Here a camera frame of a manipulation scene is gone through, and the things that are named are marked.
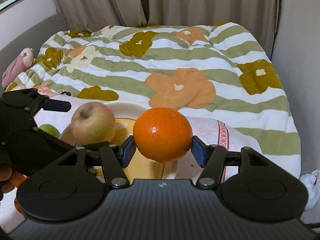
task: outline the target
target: bowl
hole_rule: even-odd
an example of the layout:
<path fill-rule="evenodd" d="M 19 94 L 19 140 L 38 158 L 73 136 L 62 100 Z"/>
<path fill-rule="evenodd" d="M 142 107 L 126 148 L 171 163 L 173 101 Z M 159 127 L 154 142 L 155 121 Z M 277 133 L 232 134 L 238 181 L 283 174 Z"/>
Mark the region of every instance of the bowl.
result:
<path fill-rule="evenodd" d="M 123 101 L 106 102 L 105 105 L 112 110 L 116 118 L 117 133 L 115 139 L 111 143 L 117 145 L 121 144 L 132 134 L 135 120 L 137 120 L 144 111 L 149 109 L 141 104 Z M 72 146 L 78 146 L 78 142 L 71 133 L 70 125 L 68 125 L 61 133 L 59 139 Z M 130 183 L 132 183 L 134 179 L 175 179 L 177 167 L 178 161 L 157 163 L 142 156 L 137 149 L 129 166 L 123 170 Z M 103 181 L 101 167 L 93 168 L 98 174 L 98 179 Z"/>

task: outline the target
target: curtain fold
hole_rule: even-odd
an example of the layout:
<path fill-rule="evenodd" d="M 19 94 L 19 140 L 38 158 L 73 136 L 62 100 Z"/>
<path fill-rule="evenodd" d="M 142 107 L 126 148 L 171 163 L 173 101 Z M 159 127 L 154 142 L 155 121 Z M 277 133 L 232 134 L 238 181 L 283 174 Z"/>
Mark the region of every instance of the curtain fold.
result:
<path fill-rule="evenodd" d="M 271 57 L 279 0 L 54 0 L 70 29 L 97 31 L 107 25 L 215 25 L 245 27 Z"/>

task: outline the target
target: white wall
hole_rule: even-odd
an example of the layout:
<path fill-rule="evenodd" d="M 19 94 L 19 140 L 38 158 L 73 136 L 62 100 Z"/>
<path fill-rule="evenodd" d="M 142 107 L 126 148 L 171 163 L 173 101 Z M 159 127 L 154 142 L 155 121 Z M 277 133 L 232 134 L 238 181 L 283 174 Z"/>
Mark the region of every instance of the white wall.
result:
<path fill-rule="evenodd" d="M 0 50 L 20 34 L 56 13 L 53 0 L 21 0 L 0 12 Z"/>
<path fill-rule="evenodd" d="M 320 0 L 283 0 L 272 62 L 301 137 L 301 173 L 320 169 Z M 320 222 L 316 212 L 306 222 Z"/>

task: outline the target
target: lime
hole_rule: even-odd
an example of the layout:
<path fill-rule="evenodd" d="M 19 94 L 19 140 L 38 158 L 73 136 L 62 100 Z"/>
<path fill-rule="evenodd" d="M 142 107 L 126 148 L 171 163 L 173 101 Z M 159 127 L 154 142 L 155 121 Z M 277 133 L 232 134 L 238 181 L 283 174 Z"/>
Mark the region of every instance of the lime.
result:
<path fill-rule="evenodd" d="M 59 138 L 60 133 L 58 131 L 57 128 L 55 128 L 53 125 L 51 124 L 43 124 L 39 126 L 39 129 L 41 129 L 42 131 L 50 134 L 51 136 L 55 137 L 55 138 Z"/>

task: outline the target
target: white plastic bag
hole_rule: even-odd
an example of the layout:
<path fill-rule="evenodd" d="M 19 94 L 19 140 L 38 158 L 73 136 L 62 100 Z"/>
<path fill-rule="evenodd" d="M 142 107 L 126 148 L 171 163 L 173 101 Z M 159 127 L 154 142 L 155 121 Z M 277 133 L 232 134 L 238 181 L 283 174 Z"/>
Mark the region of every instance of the white plastic bag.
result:
<path fill-rule="evenodd" d="M 320 196 L 320 170 L 301 176 L 300 181 L 306 186 L 309 194 L 305 210 L 311 209 L 315 206 Z"/>

